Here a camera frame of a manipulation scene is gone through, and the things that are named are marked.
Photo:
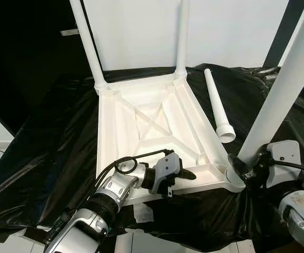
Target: white pillar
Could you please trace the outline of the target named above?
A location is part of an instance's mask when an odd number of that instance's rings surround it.
[[[304,87],[304,20],[289,54],[238,154],[252,165],[257,150],[269,143]]]
[[[229,143],[236,137],[234,128],[229,124],[210,69],[204,70],[204,76],[205,82],[207,83],[211,107],[213,108],[216,134],[222,143]]]
[[[176,55],[175,77],[187,75],[185,70],[185,55],[187,49],[187,30],[189,19],[189,0],[181,0],[180,26],[178,37],[178,53]]]
[[[99,89],[106,88],[107,83],[101,71],[97,54],[92,42],[92,38],[90,35],[91,31],[89,31],[89,28],[87,27],[86,19],[80,0],[70,0],[70,3],[74,18],[78,26],[79,34],[84,45],[87,60],[89,61],[89,65],[94,78],[94,88],[98,91]]]

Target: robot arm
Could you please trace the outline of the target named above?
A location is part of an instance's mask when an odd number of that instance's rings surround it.
[[[172,197],[171,186],[175,177],[195,179],[195,175],[182,168],[182,161],[173,151],[153,168],[138,163],[136,158],[115,165],[115,172],[96,189],[87,202],[75,213],[49,244],[45,253],[94,253],[109,232],[110,225],[120,211],[131,188],[145,188],[151,194]]]
[[[258,161],[247,166],[235,156],[229,156],[235,172],[255,196],[286,181],[298,179],[301,169],[299,144],[297,141],[280,141],[264,145],[258,152]],[[304,190],[280,189],[278,211],[291,236],[304,247]]]

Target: white tube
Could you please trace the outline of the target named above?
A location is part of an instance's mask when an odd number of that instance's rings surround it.
[[[269,143],[304,87],[304,20],[289,54],[238,154],[252,165],[258,149]]]
[[[209,98],[213,108],[216,134],[222,143],[228,143],[235,139],[236,134],[234,128],[229,124],[227,115],[225,114],[219,93],[211,75],[210,69],[204,70],[205,81],[207,83]]]
[[[97,58],[97,54],[92,42],[89,28],[87,27],[86,19],[84,16],[83,8],[80,0],[70,0],[73,15],[76,20],[80,37],[82,39],[84,49],[86,52],[87,60],[92,71],[94,78],[94,88],[97,90],[107,87],[107,83],[104,79],[103,73],[100,68],[100,64]]]
[[[176,78],[187,75],[187,71],[185,70],[185,55],[187,47],[188,19],[189,0],[181,0],[178,53],[176,55],[176,69],[174,72]]]

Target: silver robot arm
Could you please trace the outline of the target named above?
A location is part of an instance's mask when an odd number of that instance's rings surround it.
[[[286,195],[279,204],[279,212],[292,237],[304,247],[304,191]]]
[[[96,188],[87,202],[54,237],[45,253],[94,253],[108,234],[110,225],[130,194],[131,188],[145,188],[151,194],[172,196],[170,187],[175,177],[195,179],[182,168],[182,161],[173,151],[153,168],[137,163],[135,158],[115,165],[115,172]]]

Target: black plastic sheet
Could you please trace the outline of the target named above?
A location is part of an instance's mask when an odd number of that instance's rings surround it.
[[[212,64],[187,68],[188,83],[215,128],[203,70],[210,68],[230,124],[236,132],[229,153],[240,150],[279,69],[230,69]],[[108,82],[169,74],[173,67],[105,72]],[[76,208],[95,176],[98,96],[93,80],[62,78],[48,92],[37,112],[27,119],[0,159],[0,241],[25,227],[50,227],[63,210]],[[304,163],[304,91],[274,137],[298,140]],[[197,250],[222,248],[232,241],[254,239],[277,247],[287,243],[270,199],[247,191],[224,189],[149,202],[154,223],[136,224],[132,207],[125,207],[112,233],[125,227],[143,228],[152,235]]]

